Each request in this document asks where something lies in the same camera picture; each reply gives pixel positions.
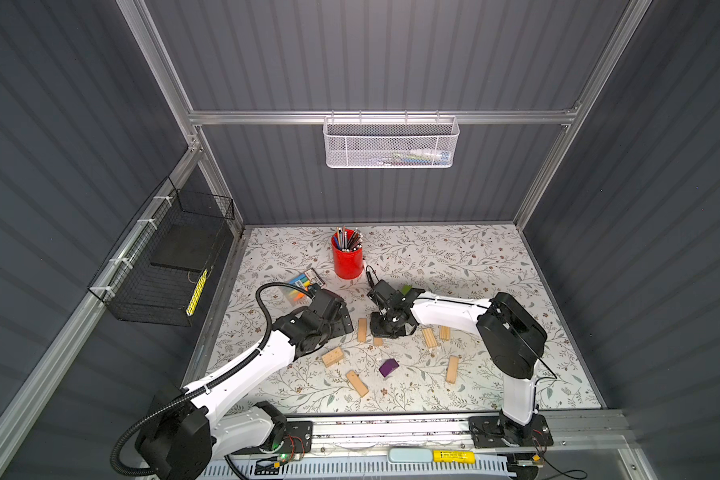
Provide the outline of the wood block bottom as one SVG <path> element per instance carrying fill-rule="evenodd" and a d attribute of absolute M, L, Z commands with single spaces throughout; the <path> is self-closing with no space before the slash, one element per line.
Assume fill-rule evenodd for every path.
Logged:
<path fill-rule="evenodd" d="M 361 398 L 365 397 L 369 393 L 369 388 L 356 371 L 348 371 L 346 374 L 346 378 L 349 384 Z"/>

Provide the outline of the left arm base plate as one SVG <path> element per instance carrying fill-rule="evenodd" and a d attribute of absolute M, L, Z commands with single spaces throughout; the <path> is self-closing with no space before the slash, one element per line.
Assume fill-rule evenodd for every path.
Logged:
<path fill-rule="evenodd" d="M 276 454 L 305 454 L 312 449 L 314 423 L 312 421 L 276 422 L 265 451 Z"/>

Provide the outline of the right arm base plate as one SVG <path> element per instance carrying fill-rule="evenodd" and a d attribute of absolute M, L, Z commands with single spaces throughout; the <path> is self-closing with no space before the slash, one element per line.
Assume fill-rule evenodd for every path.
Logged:
<path fill-rule="evenodd" d="M 503 413 L 471 416 L 468 430 L 477 448 L 550 447 L 554 445 L 546 418 L 538 413 L 526 425 L 520 425 Z"/>

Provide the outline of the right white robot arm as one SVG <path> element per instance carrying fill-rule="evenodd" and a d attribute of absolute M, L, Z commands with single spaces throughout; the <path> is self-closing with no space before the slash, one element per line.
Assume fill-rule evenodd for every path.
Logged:
<path fill-rule="evenodd" d="M 546 330 L 509 293 L 491 299 L 459 299 L 410 288 L 403 292 L 388 282 L 371 284 L 368 298 L 377 307 L 370 330 L 379 338 L 410 336 L 420 327 L 438 326 L 480 337 L 504 375 L 503 421 L 526 427 L 538 413 L 536 363 L 547 341 Z"/>

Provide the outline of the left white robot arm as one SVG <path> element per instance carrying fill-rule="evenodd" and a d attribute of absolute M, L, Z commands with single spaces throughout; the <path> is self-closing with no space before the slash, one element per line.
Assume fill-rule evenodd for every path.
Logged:
<path fill-rule="evenodd" d="M 261 401 L 240 414 L 229 411 L 273 373 L 352 332 L 340 295 L 319 287 L 304 293 L 309 304 L 278 319 L 262 311 L 258 344 L 206 377 L 156 395 L 149 413 L 117 440 L 112 468 L 129 477 L 195 479 L 212 460 L 237 451 L 278 451 L 287 419 L 276 407 Z"/>

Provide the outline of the wood block numbered 72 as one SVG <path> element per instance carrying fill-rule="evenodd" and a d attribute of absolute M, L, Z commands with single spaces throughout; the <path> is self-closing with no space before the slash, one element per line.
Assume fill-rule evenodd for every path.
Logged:
<path fill-rule="evenodd" d="M 359 343 L 365 343 L 368 338 L 368 320 L 366 318 L 360 318 L 358 320 L 357 329 L 357 341 Z"/>

